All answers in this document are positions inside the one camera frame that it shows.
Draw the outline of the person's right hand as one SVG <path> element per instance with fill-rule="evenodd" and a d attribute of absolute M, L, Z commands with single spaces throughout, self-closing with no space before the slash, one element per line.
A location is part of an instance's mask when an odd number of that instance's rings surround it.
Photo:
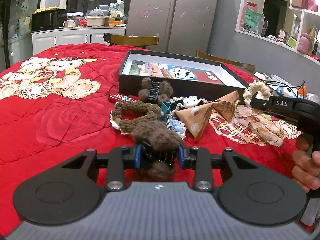
<path fill-rule="evenodd" d="M 292 154 L 295 163 L 292 169 L 293 180 L 295 180 L 308 193 L 310 190 L 319 189 L 319 151 L 307 156 L 310 138 L 301 134 L 296 140 L 296 150 Z"/>

